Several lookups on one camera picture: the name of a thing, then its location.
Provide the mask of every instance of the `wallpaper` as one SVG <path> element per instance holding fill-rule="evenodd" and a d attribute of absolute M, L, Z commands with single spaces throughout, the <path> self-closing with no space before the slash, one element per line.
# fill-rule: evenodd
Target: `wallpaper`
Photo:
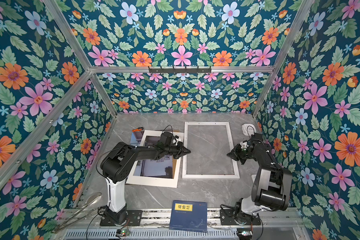
<path fill-rule="evenodd" d="M 110 126 L 90 81 L 0 192 L 0 239 L 48 240 L 72 208 Z"/>
<path fill-rule="evenodd" d="M 360 0 L 320 1 L 261 113 L 314 240 L 360 240 Z"/>
<path fill-rule="evenodd" d="M 42 2 L 0 2 L 0 167 L 82 71 Z"/>

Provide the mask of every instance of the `metal rod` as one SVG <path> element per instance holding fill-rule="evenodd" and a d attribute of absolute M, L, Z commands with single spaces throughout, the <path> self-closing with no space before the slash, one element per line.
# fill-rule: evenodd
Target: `metal rod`
<path fill-rule="evenodd" d="M 92 65 L 89 62 L 84 50 L 81 48 L 81 45 L 77 41 L 75 35 L 73 35 L 72 29 L 69 26 L 69 23 L 67 22 L 64 15 L 62 14 L 58 4 L 55 0 L 44 0 L 43 2 L 47 7 L 48 11 L 51 13 L 53 19 L 55 20 L 65 39 L 67 40 L 69 46 L 75 53 L 77 59 L 80 61 L 81 66 L 84 68 L 84 70 L 88 70 Z"/>
<path fill-rule="evenodd" d="M 198 67 L 98 67 L 90 68 L 91 73 L 195 73 Z M 201 73 L 272 73 L 273 66 L 229 66 L 229 67 L 199 67 Z"/>
<path fill-rule="evenodd" d="M 113 106 L 109 95 L 106 92 L 106 89 L 104 88 L 104 86 L 101 84 L 99 77 L 96 74 L 92 74 L 91 77 L 92 83 L 95 86 L 97 92 L 99 93 L 99 96 L 101 97 L 101 99 L 104 101 L 104 104 L 107 106 L 108 111 L 110 112 L 110 114 L 112 115 L 112 117 L 116 117 L 117 112 L 115 107 Z"/>
<path fill-rule="evenodd" d="M 75 84 L 64 94 L 59 102 L 51 109 L 51 111 L 43 118 L 36 128 L 28 135 L 28 137 L 20 144 L 8 160 L 0 167 L 0 190 L 8 182 L 17 171 L 21 163 L 32 152 L 34 146 L 47 133 L 53 122 L 59 118 L 59 115 L 71 103 L 76 94 L 84 87 L 90 77 L 90 72 L 85 71 Z"/>
<path fill-rule="evenodd" d="M 281 50 L 279 51 L 279 54 L 275 61 L 275 64 L 273 65 L 274 71 L 273 71 L 273 73 L 271 73 L 269 75 L 267 82 L 264 84 L 263 90 L 261 91 L 259 99 L 257 100 L 256 108 L 252 112 L 252 114 L 255 118 L 256 118 L 257 113 L 259 112 L 261 106 L 263 105 L 263 103 L 268 95 L 269 90 L 271 89 L 273 80 L 276 79 L 277 74 L 280 71 L 281 65 L 283 64 L 283 62 L 289 52 L 289 49 L 291 48 L 293 41 L 295 40 L 296 35 L 298 34 L 298 32 L 302 26 L 302 23 L 305 20 L 305 17 L 309 13 L 309 9 L 311 8 L 313 2 L 314 2 L 314 0 L 303 0 L 300 5 L 300 8 L 299 8 L 298 12 L 296 13 L 296 16 L 292 22 L 289 33 L 284 41 L 283 46 L 281 47 Z"/>

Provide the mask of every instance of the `book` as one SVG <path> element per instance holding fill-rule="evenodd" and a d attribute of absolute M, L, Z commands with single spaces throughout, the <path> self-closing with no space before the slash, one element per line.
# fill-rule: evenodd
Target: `book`
<path fill-rule="evenodd" d="M 169 229 L 206 232 L 206 202 L 174 200 Z"/>

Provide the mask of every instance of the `empty white frame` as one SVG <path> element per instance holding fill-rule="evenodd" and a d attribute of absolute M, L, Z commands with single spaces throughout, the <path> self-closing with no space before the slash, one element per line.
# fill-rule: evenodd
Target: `empty white frame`
<path fill-rule="evenodd" d="M 162 131 L 151 131 L 144 130 L 143 137 L 140 142 L 140 146 L 144 146 L 147 136 L 160 137 Z M 174 132 L 174 136 L 178 136 L 180 139 L 184 139 L 183 132 Z M 136 170 L 137 161 L 134 163 L 131 171 L 129 172 L 127 184 L 137 184 L 137 185 L 147 185 L 147 186 L 157 186 L 157 187 L 177 187 L 177 180 L 180 172 L 180 161 L 181 157 L 176 160 L 175 173 L 173 178 L 161 178 L 161 177 L 145 177 L 145 176 L 135 176 L 134 172 Z"/>
<path fill-rule="evenodd" d="M 184 129 L 184 146 L 188 148 L 188 126 L 189 125 L 224 125 L 227 129 L 230 150 L 233 149 L 233 141 L 229 122 L 185 122 Z M 183 156 L 183 179 L 240 179 L 237 161 L 232 159 L 234 174 L 187 174 L 187 156 Z"/>

